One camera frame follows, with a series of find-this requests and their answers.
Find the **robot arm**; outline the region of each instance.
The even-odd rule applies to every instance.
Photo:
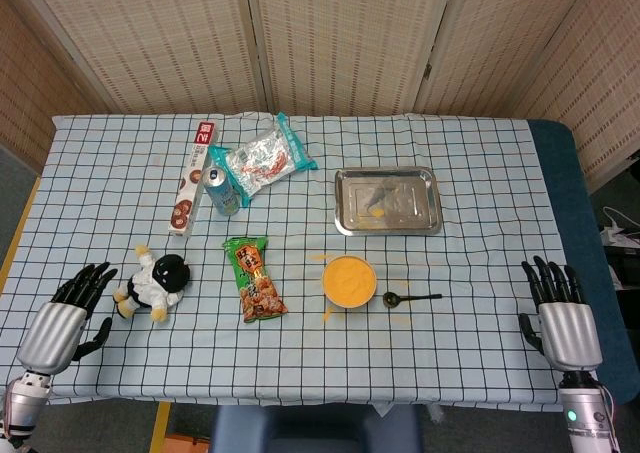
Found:
[[[606,388],[590,371],[602,363],[593,313],[585,304],[575,271],[533,258],[540,276],[526,261],[522,267],[538,310],[540,337],[529,316],[518,315],[520,330],[556,370],[563,372],[559,394],[575,453],[618,452],[613,418],[604,399]]]
[[[102,322],[92,341],[79,345],[100,295],[117,273],[116,269],[106,271],[108,268],[109,263],[86,266],[38,311],[16,355],[27,371],[13,380],[5,392],[0,420],[1,453],[30,451],[23,442],[31,436],[49,398],[53,375],[64,371],[71,361],[101,348],[107,340],[111,318]]]

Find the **plush doll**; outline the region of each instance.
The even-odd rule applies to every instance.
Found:
[[[189,267],[178,255],[164,255],[156,261],[144,245],[136,246],[136,256],[142,270],[113,294],[118,313],[123,318],[131,318],[141,306],[151,307],[151,319],[164,321],[167,308],[182,298],[182,289],[189,281]]]

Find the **toy head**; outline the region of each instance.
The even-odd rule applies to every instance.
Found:
[[[185,287],[190,276],[189,267],[181,256],[164,255],[153,266],[153,279],[168,293],[175,293]]]

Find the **green snack bag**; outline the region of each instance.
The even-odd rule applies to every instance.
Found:
[[[230,238],[222,244],[233,265],[245,323],[275,318],[288,311],[262,262],[265,246],[264,236]]]

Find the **cable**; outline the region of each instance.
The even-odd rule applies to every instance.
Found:
[[[624,218],[625,220],[627,220],[629,223],[631,223],[632,225],[637,226],[638,228],[640,228],[640,223],[638,223],[637,221],[632,220],[631,218],[629,218],[627,215],[625,215],[624,213],[622,213],[621,211],[616,210],[615,208],[611,208],[610,206],[604,206],[602,208],[602,212],[604,213],[604,216],[606,216],[607,218],[609,218],[611,220],[611,224],[612,225],[616,225],[616,220],[614,220],[611,215],[609,215],[607,213],[607,210],[611,210],[614,213],[617,213],[618,215],[620,215],[621,218]]]
[[[620,452],[620,445],[618,444],[618,437],[616,436],[616,429],[613,424],[613,420],[615,418],[615,403],[613,402],[613,395],[604,386],[602,383],[597,382],[598,390],[600,390],[600,394],[602,395],[602,399],[604,400],[604,410],[607,414],[607,421],[609,423],[609,428],[611,429],[611,442],[615,452]]]

